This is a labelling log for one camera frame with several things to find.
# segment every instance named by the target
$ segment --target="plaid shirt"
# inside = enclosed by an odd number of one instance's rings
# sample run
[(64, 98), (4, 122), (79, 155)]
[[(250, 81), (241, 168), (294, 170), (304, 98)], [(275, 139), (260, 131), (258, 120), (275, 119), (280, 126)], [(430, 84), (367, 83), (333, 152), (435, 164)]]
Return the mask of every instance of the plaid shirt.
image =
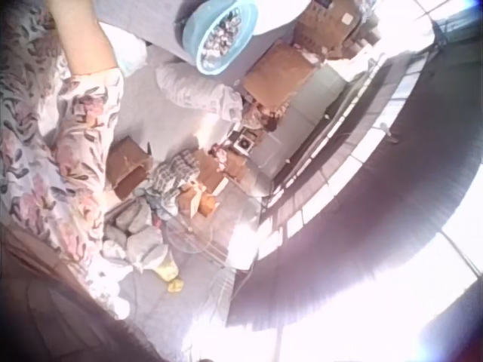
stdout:
[(195, 180), (200, 173), (199, 161), (187, 149), (175, 155), (170, 163), (162, 162), (154, 169), (151, 191), (162, 196), (163, 201), (173, 201), (179, 194), (179, 187)]

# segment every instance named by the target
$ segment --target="sack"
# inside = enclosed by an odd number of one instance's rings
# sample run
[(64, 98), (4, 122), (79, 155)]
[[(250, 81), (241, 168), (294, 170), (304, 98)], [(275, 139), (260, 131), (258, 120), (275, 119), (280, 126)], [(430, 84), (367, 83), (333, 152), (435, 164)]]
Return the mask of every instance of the sack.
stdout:
[(177, 106), (219, 115), (226, 121), (242, 119), (242, 97), (232, 88), (206, 78), (188, 63), (157, 68), (156, 80), (163, 95)]

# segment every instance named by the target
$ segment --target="white cloth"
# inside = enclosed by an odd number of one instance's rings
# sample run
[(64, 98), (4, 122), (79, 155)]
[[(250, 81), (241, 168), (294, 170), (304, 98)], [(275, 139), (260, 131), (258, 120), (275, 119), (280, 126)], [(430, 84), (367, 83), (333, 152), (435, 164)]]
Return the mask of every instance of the white cloth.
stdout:
[(263, 34), (290, 23), (309, 6), (310, 0), (257, 0), (258, 20), (254, 35)]

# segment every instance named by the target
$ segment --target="yellow object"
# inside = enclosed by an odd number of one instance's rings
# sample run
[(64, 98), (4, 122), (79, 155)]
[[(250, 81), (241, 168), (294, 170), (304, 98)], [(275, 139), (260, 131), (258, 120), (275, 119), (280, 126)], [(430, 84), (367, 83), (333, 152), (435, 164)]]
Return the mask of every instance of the yellow object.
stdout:
[(176, 263), (174, 262), (173, 254), (171, 253), (171, 251), (168, 252), (165, 260), (163, 260), (161, 265), (157, 268), (154, 268), (153, 270), (156, 272), (157, 275), (159, 275), (159, 277), (163, 281), (166, 281), (168, 283), (175, 279), (175, 277), (177, 277), (180, 273)]
[(184, 287), (184, 281), (179, 278), (173, 279), (168, 284), (168, 292), (169, 293), (179, 293)]

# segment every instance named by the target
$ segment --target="pink flower pattern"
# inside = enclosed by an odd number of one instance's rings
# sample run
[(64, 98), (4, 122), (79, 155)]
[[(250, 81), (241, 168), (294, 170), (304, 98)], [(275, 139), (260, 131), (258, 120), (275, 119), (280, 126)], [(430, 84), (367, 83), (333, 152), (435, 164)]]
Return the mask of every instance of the pink flower pattern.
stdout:
[(74, 150), (70, 144), (62, 143), (55, 151), (55, 158), (63, 176), (70, 175), (79, 164), (79, 160), (75, 158)]
[[(109, 148), (104, 140), (112, 139), (115, 121), (108, 120), (119, 109), (122, 74), (110, 69), (65, 81), (57, 95), (61, 132), (51, 152), (38, 127), (29, 123), (38, 120), (36, 102), (42, 94), (61, 81), (51, 78), (51, 67), (60, 63), (60, 44), (48, 11), (16, 6), (18, 11), (5, 19), (9, 37), (0, 40), (2, 201), (18, 225), (87, 268), (102, 238), (103, 210), (95, 192), (102, 190), (105, 175), (86, 170), (98, 170), (101, 152)], [(106, 137), (85, 137), (92, 127)]]

